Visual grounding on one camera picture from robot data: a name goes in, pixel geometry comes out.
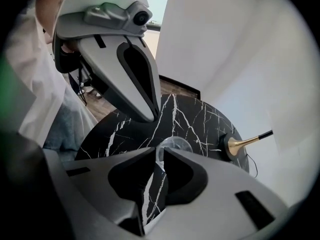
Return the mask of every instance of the window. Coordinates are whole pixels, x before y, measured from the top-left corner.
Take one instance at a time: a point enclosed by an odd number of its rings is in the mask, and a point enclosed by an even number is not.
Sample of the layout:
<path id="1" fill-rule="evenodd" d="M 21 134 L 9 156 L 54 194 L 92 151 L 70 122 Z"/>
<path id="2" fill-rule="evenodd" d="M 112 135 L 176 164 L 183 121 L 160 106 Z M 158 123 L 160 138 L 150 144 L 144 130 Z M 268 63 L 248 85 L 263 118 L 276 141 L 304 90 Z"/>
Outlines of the window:
<path id="1" fill-rule="evenodd" d="M 152 12 L 152 18 L 148 21 L 147 28 L 150 30 L 160 30 L 165 14 L 168 0 L 148 0 L 149 10 Z"/>

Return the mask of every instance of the gold nozzle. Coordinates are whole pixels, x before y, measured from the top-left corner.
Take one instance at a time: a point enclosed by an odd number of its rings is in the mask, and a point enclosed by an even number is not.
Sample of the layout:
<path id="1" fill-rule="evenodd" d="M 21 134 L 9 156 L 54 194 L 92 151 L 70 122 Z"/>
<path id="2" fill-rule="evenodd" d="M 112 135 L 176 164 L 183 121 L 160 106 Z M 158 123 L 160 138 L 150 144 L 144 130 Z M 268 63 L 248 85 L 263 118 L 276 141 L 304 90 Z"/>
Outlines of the gold nozzle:
<path id="1" fill-rule="evenodd" d="M 239 149 L 257 141 L 259 141 L 259 136 L 247 140 L 236 140 L 233 137 L 231 137 L 228 140 L 229 152 L 231 153 L 231 155 L 236 156 L 238 154 Z"/>

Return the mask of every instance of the white backdrop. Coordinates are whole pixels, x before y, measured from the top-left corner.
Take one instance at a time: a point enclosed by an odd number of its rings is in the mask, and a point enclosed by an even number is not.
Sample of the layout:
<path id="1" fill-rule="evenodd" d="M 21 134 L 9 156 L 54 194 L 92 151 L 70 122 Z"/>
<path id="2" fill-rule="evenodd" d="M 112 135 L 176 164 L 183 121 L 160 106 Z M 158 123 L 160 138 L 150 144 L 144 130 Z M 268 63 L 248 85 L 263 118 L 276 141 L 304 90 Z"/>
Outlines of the white backdrop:
<path id="1" fill-rule="evenodd" d="M 159 74 L 201 91 L 243 139 L 257 179 L 288 205 L 320 164 L 320 57 L 287 0 L 168 0 L 156 51 Z M 250 161 L 250 173 L 256 174 Z"/>

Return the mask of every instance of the white shirt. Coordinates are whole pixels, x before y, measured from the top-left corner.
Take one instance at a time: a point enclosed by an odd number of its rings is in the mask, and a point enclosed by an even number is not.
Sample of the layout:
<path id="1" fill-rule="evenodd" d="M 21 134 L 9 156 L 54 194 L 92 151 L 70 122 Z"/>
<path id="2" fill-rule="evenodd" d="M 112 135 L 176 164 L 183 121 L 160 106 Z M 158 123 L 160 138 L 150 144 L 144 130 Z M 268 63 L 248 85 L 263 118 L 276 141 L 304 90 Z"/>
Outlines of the white shirt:
<path id="1" fill-rule="evenodd" d="M 42 147 L 62 104 L 66 81 L 56 69 L 34 10 L 30 11 L 18 16 L 6 42 L 5 56 L 18 77 L 36 96 L 19 133 Z"/>

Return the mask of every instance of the round table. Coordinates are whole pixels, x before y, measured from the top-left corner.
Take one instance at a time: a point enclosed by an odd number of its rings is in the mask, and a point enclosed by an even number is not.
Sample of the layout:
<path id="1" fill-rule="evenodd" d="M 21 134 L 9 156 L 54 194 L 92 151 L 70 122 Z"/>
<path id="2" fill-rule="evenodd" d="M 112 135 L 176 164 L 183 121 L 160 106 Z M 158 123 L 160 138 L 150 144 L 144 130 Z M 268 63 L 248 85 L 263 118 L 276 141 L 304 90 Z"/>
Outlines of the round table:
<path id="1" fill-rule="evenodd" d="M 145 147 L 156 147 L 164 139 L 186 139 L 193 153 L 222 160 L 219 138 L 233 132 L 234 125 L 219 110 L 192 97 L 167 94 L 161 96 L 159 119 L 152 123 L 135 122 L 118 109 L 102 119 L 83 141 L 76 160 L 103 158 Z M 230 162 L 249 172 L 249 161 L 242 148 L 239 158 Z"/>

